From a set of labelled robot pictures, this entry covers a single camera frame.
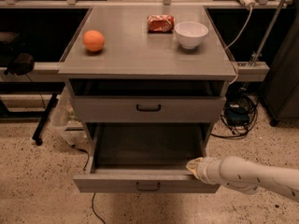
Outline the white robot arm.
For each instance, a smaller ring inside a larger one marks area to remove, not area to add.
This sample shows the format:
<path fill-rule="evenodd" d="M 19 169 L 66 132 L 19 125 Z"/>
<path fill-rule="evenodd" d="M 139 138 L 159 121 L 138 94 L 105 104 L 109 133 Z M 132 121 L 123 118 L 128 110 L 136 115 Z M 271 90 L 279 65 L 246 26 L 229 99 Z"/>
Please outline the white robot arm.
<path fill-rule="evenodd" d="M 299 170 L 296 169 L 265 166 L 237 156 L 197 158 L 188 161 L 186 168 L 209 185 L 222 185 L 249 195 L 263 188 L 299 202 Z"/>

